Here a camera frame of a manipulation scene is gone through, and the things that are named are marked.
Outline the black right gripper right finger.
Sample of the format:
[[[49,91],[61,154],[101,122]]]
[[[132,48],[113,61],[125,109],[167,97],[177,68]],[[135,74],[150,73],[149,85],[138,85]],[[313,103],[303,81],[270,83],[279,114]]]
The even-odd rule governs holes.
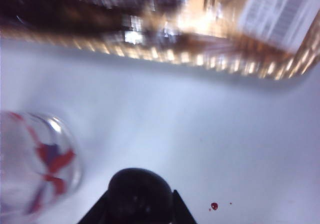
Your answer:
[[[196,220],[189,211],[187,205],[177,190],[172,193],[173,207],[172,207],[172,223],[175,224],[197,224]]]

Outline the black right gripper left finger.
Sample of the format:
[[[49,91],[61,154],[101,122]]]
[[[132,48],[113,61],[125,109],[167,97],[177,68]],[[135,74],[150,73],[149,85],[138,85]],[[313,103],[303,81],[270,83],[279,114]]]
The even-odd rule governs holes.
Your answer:
[[[95,202],[89,211],[78,221],[78,224],[109,224],[112,223],[110,215],[111,203],[109,192],[106,190]]]

